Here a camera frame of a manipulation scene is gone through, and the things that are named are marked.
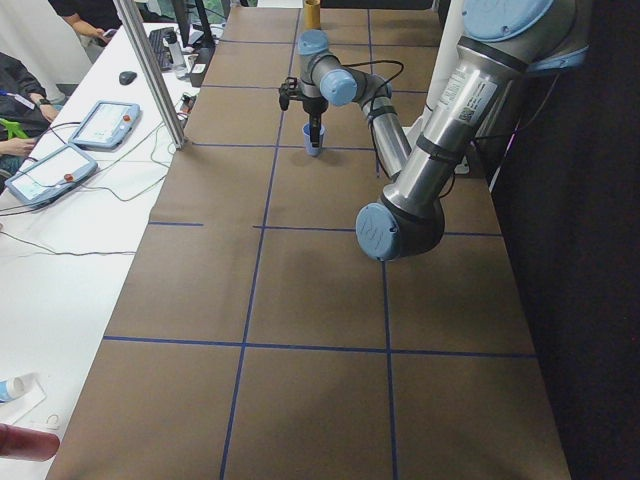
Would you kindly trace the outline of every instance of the robotic arm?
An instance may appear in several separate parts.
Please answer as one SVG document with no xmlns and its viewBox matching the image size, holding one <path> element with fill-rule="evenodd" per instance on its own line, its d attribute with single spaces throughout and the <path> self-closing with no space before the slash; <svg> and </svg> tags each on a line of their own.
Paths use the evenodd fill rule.
<svg viewBox="0 0 640 480">
<path fill-rule="evenodd" d="M 440 192 L 469 142 L 509 82 L 578 66 L 587 50 L 591 0 L 466 0 L 459 62 L 415 145 L 407 141 L 381 77 L 343 67 L 326 35 L 309 30 L 298 41 L 300 79 L 280 88 L 280 105 L 303 103 L 318 145 L 328 103 L 356 102 L 371 123 L 393 183 L 356 219 L 364 252 L 387 261 L 434 248 L 444 232 Z"/>
</svg>

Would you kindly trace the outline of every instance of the hand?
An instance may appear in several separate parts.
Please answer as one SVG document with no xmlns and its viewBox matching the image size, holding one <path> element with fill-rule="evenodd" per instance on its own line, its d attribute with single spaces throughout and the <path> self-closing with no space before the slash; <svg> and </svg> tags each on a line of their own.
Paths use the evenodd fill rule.
<svg viewBox="0 0 640 480">
<path fill-rule="evenodd" d="M 31 150 L 36 146 L 33 138 L 11 138 L 0 142 L 0 153 L 3 155 L 17 155 L 18 157 L 28 157 Z"/>
<path fill-rule="evenodd" d="M 42 116 L 53 122 L 53 119 L 58 116 L 58 110 L 53 105 L 40 105 L 40 113 Z"/>
<path fill-rule="evenodd" d="M 105 31 L 102 28 L 96 28 L 96 37 L 102 40 L 104 43 L 109 43 L 111 38 L 104 36 Z"/>
</svg>

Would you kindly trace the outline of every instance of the green object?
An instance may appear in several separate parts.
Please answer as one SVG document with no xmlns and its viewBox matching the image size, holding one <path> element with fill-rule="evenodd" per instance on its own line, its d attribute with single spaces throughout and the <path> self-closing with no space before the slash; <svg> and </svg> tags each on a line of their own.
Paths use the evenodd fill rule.
<svg viewBox="0 0 640 480">
<path fill-rule="evenodd" d="M 22 130 L 22 125 L 20 122 L 10 122 L 9 120 L 5 120 L 4 118 L 0 118 L 0 125 L 7 129 L 7 139 L 18 137 L 18 138 L 29 138 L 24 130 Z"/>
</svg>

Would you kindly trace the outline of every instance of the lanyard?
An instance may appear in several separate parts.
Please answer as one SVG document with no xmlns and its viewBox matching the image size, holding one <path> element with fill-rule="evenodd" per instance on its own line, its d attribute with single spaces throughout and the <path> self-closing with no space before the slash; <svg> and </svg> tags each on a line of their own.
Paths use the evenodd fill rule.
<svg viewBox="0 0 640 480">
<path fill-rule="evenodd" d="M 16 102 L 23 104 L 29 110 L 33 110 L 34 108 L 36 108 L 35 103 L 30 102 L 29 100 L 27 100 L 26 98 L 24 98 L 22 95 L 18 93 L 9 93 L 6 90 L 0 89 L 0 95 L 2 95 L 3 97 L 12 97 Z"/>
</svg>

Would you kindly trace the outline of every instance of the blue joint cap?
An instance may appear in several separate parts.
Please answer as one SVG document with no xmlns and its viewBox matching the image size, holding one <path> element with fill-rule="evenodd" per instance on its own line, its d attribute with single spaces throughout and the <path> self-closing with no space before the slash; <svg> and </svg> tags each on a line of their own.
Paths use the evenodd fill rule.
<svg viewBox="0 0 640 480">
<path fill-rule="evenodd" d="M 322 30 L 307 30 L 298 38 L 300 55 L 315 55 L 329 50 L 329 38 Z"/>
<path fill-rule="evenodd" d="M 400 256 L 400 228 L 393 214 L 379 203 L 370 203 L 356 218 L 356 236 L 362 251 L 381 262 Z"/>
<path fill-rule="evenodd" d="M 337 107 L 351 102 L 357 91 L 358 85 L 353 75 L 340 68 L 327 72 L 320 80 L 322 96 Z"/>
<path fill-rule="evenodd" d="M 468 37 L 500 42 L 520 35 L 547 13 L 554 0 L 465 0 L 463 23 Z"/>
</svg>

